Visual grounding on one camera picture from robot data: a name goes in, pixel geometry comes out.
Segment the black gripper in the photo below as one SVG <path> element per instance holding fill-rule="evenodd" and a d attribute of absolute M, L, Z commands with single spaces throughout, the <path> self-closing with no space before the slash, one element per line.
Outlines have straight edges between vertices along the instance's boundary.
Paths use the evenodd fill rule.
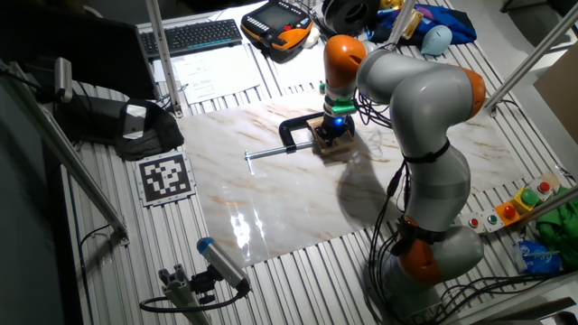
<path fill-rule="evenodd" d="M 343 135 L 348 129 L 349 124 L 345 116 L 324 115 L 322 126 L 317 126 L 314 132 L 320 145 L 331 145 L 330 135 Z"/>

